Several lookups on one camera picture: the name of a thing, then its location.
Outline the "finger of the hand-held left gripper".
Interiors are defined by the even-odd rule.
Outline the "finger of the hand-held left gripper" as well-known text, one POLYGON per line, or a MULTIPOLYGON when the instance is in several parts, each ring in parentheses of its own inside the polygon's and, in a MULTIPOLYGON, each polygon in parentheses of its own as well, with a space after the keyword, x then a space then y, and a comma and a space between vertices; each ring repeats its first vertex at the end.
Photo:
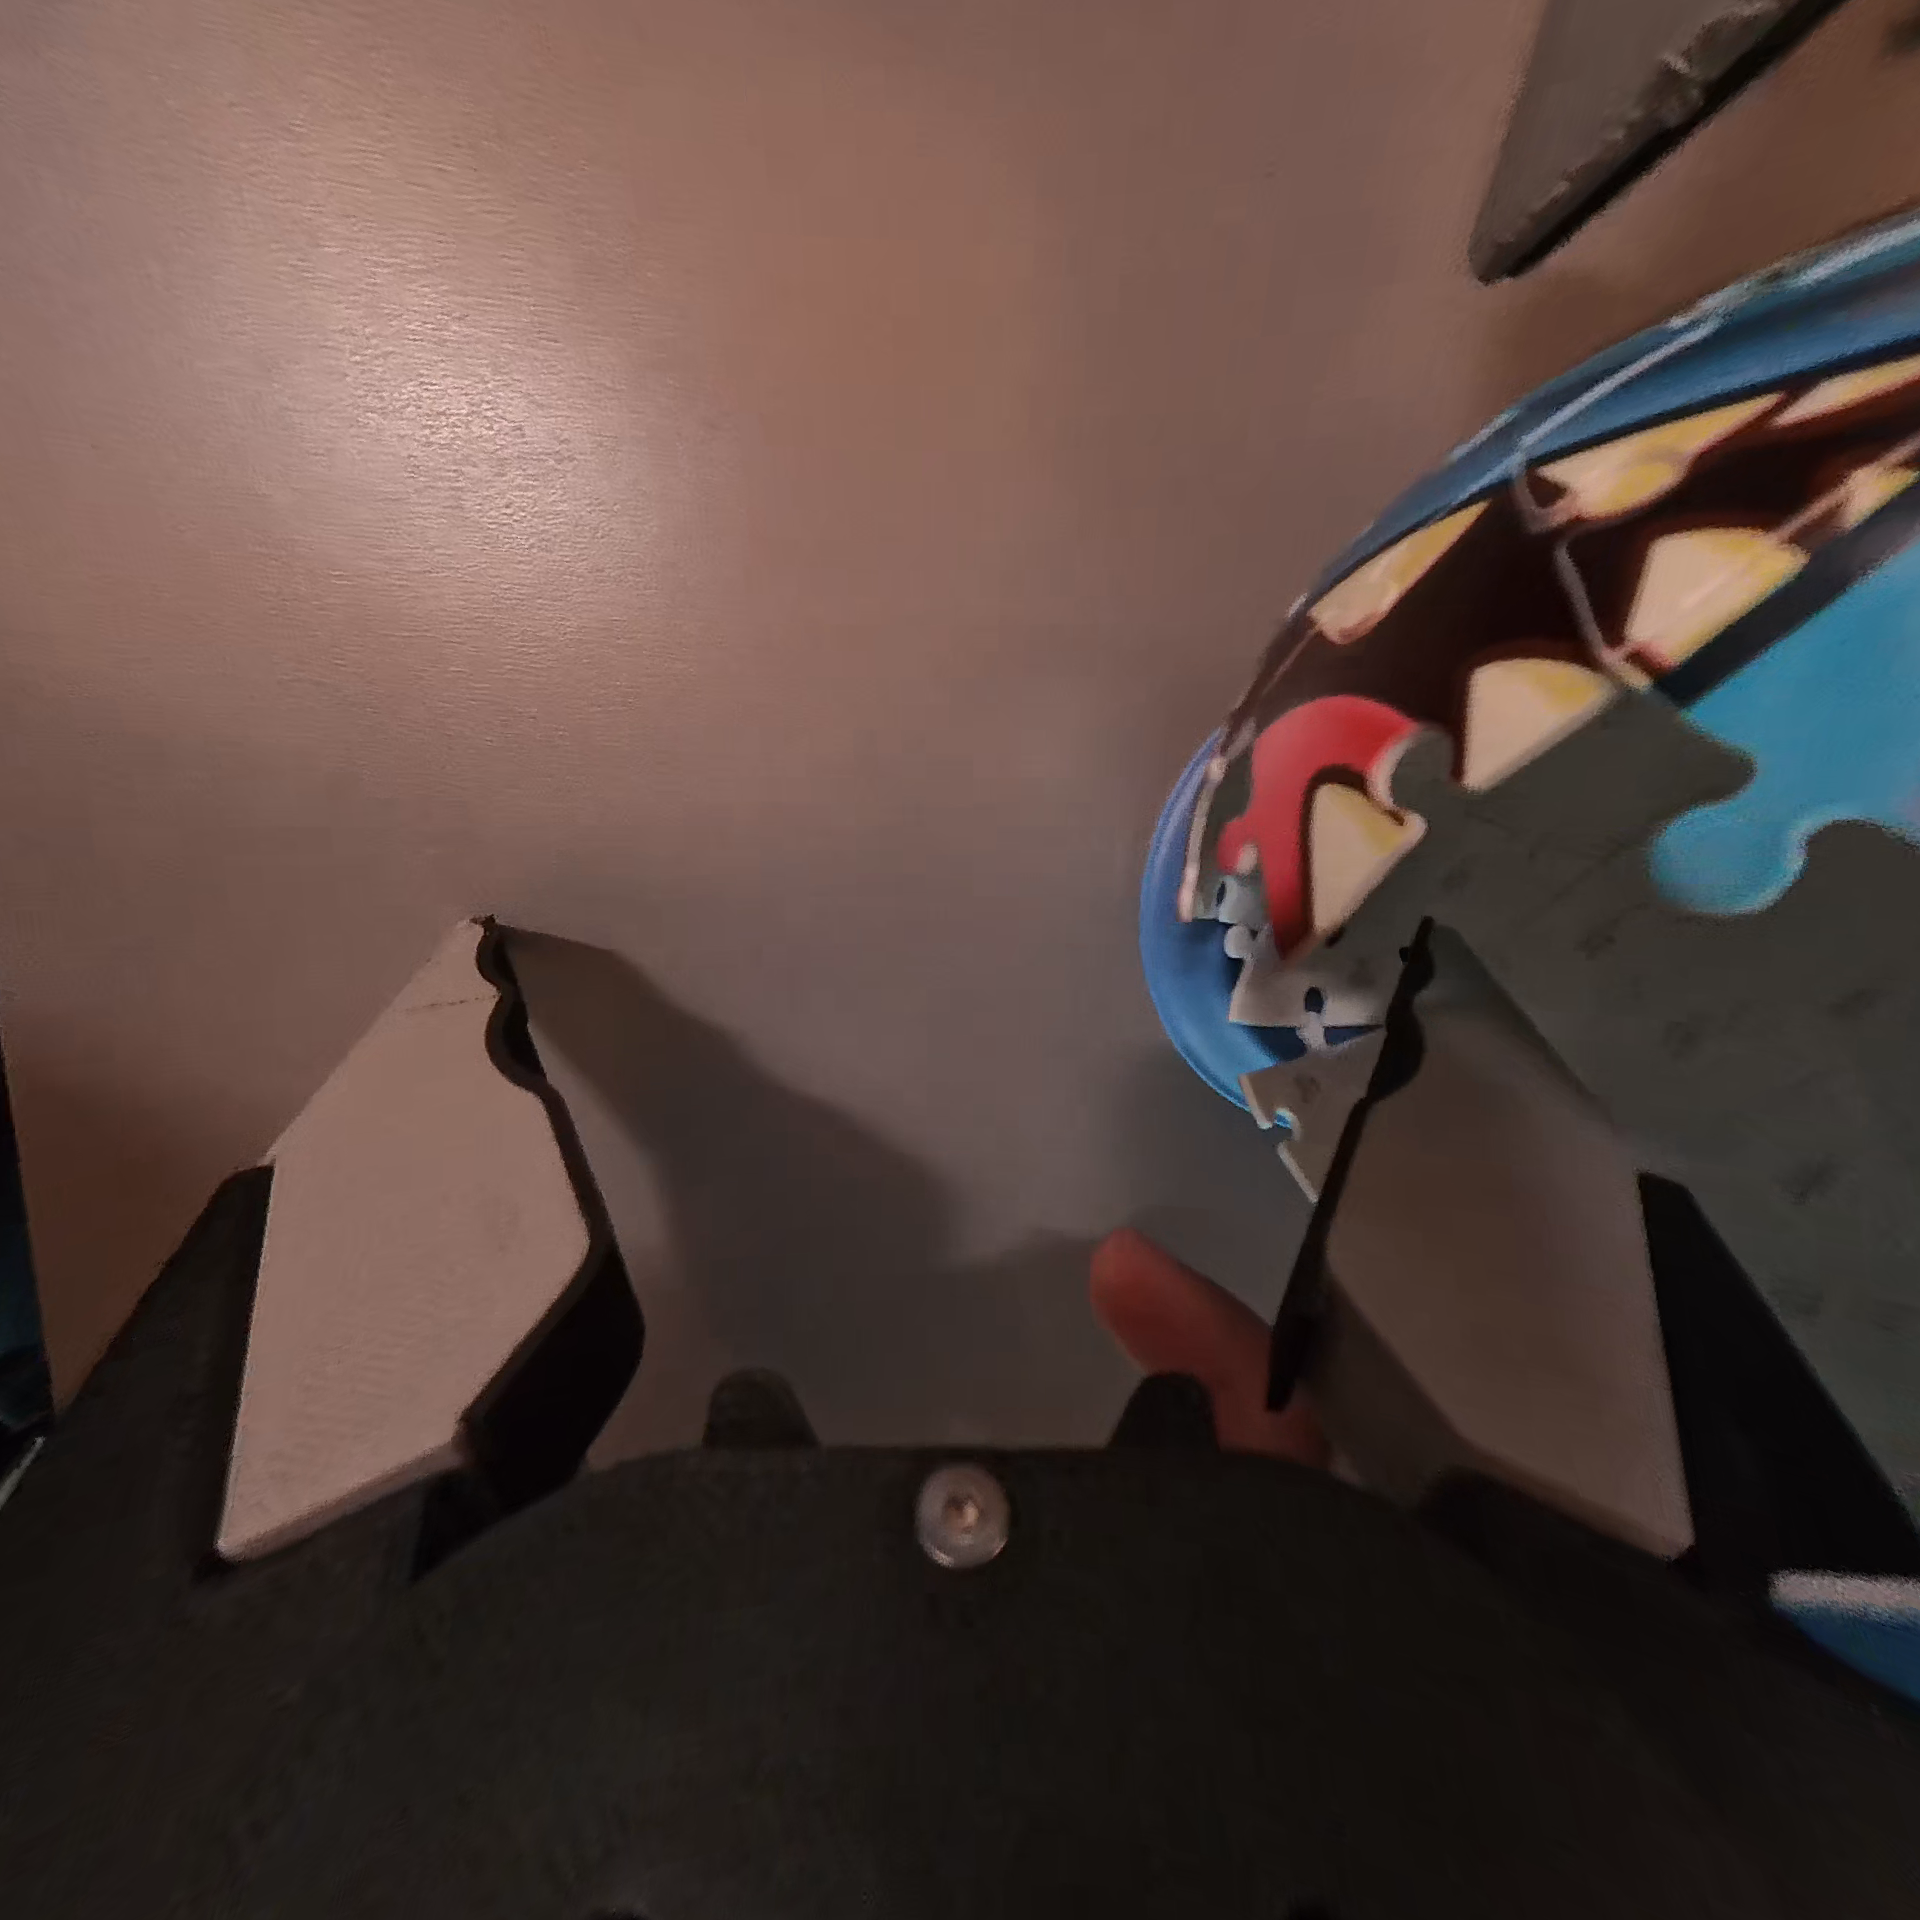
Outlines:
POLYGON ((1565 251, 1837 3, 1552 3, 1484 189, 1466 267, 1519 280, 1565 251))

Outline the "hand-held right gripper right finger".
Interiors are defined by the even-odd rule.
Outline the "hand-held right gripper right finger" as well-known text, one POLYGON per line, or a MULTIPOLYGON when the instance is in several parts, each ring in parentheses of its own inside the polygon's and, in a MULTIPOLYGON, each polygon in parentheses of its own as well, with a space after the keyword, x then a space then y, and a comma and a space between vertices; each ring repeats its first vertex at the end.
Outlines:
POLYGON ((1266 1399, 1306 1399, 1399 1503, 1479 1473, 1663 1560, 1693 1544, 1639 1164, 1447 926, 1402 950, 1266 1399))

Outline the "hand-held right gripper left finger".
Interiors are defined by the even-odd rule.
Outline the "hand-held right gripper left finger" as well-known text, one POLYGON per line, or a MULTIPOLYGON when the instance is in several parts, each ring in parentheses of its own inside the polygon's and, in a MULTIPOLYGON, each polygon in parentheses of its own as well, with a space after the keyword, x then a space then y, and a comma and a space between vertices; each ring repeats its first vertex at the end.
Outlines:
POLYGON ((644 1325, 506 929, 460 920, 262 1168, 214 1551, 425 1485, 429 1567, 573 1481, 644 1325))

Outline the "blue puzzle ball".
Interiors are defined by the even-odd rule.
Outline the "blue puzzle ball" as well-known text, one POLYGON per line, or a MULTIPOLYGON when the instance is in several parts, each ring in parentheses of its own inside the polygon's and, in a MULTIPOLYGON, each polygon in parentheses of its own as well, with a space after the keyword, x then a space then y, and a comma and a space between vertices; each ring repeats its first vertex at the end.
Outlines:
POLYGON ((1914 209, 1504 409, 1191 756, 1144 989, 1309 1192, 1423 917, 1693 1191, 1734 1572, 1914 1700, 1914 209))

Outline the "person's right hand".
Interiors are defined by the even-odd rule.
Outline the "person's right hand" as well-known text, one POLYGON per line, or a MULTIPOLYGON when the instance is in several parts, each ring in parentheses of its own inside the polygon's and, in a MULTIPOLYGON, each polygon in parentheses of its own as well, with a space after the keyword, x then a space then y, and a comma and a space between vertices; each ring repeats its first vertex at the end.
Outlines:
POLYGON ((1183 1375, 1204 1390, 1222 1449, 1332 1468, 1305 1390, 1282 1407, 1266 1403, 1269 1325, 1225 1287, 1152 1239, 1119 1229, 1092 1251, 1087 1295, 1100 1325, 1143 1375, 1183 1375))

